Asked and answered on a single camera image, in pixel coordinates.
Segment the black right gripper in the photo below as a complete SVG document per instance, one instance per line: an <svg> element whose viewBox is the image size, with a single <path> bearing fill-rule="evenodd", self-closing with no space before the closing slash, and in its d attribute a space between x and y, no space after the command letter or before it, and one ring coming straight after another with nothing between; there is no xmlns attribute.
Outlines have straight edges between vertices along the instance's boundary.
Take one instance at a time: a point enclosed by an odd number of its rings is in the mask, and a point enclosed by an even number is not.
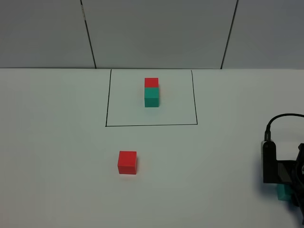
<svg viewBox="0 0 304 228"><path fill-rule="evenodd" d="M293 184L292 190L293 194L291 195L291 202L294 206L299 207L302 214L301 224L304 224L304 199L301 198L304 196L304 144L301 143L298 146L299 153L296 158L296 164L293 169L292 177Z"/></svg>

